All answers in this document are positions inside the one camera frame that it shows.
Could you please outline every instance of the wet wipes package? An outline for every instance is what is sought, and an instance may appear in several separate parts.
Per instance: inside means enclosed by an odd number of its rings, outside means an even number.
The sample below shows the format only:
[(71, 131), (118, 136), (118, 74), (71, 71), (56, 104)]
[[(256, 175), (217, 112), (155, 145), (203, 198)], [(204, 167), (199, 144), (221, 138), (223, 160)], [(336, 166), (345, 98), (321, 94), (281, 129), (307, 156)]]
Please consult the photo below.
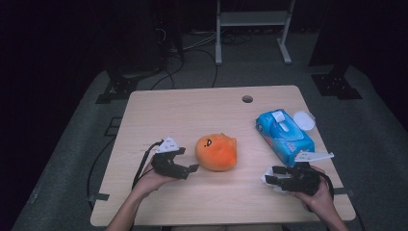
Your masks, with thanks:
[(256, 129), (288, 167), (294, 166), (294, 158), (299, 152), (315, 152), (312, 139), (283, 109), (259, 115), (256, 119)]

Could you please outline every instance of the plush toy face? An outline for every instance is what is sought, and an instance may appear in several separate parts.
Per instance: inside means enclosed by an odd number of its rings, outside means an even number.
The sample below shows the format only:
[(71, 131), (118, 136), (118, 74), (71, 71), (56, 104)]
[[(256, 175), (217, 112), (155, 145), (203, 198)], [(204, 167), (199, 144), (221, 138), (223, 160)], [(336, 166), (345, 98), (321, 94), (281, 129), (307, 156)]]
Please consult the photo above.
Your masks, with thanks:
[(195, 156), (207, 169), (231, 169), (237, 163), (237, 139), (222, 133), (204, 136), (195, 145)]

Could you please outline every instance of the gray carpet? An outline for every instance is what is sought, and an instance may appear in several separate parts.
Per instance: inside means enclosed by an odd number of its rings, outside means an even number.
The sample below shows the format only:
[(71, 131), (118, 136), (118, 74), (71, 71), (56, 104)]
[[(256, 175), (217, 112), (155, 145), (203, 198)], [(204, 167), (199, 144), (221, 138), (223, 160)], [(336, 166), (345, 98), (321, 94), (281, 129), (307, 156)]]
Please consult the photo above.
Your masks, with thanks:
[[(408, 227), (408, 135), (370, 80), (350, 67), (345, 75), (363, 99), (339, 100), (320, 96), (311, 74), (325, 73), (331, 66), (309, 67), (318, 34), (289, 33), (287, 46), (293, 63), (285, 65), (276, 44), (278, 35), (253, 36), (241, 45), (223, 45), (223, 64), (217, 69), (215, 87), (296, 85), (300, 88), (334, 165), (350, 193), (367, 230), (406, 230)], [(184, 36), (184, 45), (202, 38)], [(214, 55), (214, 45), (199, 49)], [(168, 71), (181, 62), (171, 58)], [(183, 68), (173, 75), (176, 89), (210, 88), (216, 75), (212, 58), (201, 51), (185, 54)], [(166, 73), (140, 81), (138, 90), (150, 88)], [(126, 100), (95, 104), (109, 83), (106, 72), (95, 76), (34, 189), (13, 230), (102, 230), (89, 223), (87, 184), (92, 164), (112, 140), (105, 132), (113, 117), (121, 117)], [(169, 79), (155, 90), (171, 89)], [(113, 144), (101, 153), (90, 178), (90, 192), (97, 193)], [(291, 230), (325, 230), (318, 222), (285, 224)], [(358, 219), (350, 230), (361, 230)], [(160, 230), (135, 227), (134, 230)]]

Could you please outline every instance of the metal stand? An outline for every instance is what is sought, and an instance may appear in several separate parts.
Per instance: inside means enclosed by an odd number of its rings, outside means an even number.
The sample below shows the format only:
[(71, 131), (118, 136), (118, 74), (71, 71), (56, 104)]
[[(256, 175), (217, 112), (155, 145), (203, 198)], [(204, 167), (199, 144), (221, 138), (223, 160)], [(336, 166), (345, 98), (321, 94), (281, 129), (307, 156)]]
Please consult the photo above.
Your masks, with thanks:
[(313, 74), (312, 78), (322, 96), (337, 96), (339, 99), (361, 99), (360, 93), (352, 88), (344, 75), (348, 64), (335, 64), (328, 74)]
[(294, 2), (295, 0), (291, 0), (291, 4), (287, 11), (222, 13), (220, 9), (220, 0), (217, 0), (216, 64), (222, 64), (221, 27), (268, 25), (284, 25), (282, 38), (279, 38), (277, 42), (285, 64), (291, 64), (292, 59), (286, 48), (285, 42), (291, 24)]

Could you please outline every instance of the human hand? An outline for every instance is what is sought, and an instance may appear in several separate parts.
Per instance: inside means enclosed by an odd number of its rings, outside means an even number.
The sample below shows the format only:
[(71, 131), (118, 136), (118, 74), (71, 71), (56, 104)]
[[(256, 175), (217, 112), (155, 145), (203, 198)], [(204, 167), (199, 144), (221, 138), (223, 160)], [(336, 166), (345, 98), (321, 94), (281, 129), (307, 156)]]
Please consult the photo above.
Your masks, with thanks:
[(147, 197), (153, 191), (158, 190), (163, 184), (179, 180), (157, 173), (151, 165), (152, 160), (153, 158), (150, 159), (149, 164), (147, 164), (147, 166), (144, 168), (138, 183), (132, 190), (132, 193), (135, 192), (140, 194), (142, 197)]
[[(318, 167), (312, 168), (324, 173), (324, 170)], [(327, 187), (326, 180), (322, 176), (320, 177), (319, 189), (314, 195), (308, 195), (303, 192), (289, 192), (289, 194), (300, 199), (305, 208), (309, 207), (319, 219), (325, 222), (329, 227), (335, 224), (335, 227), (340, 226), (343, 228), (340, 230), (346, 230), (345, 224), (334, 206), (333, 198)]]

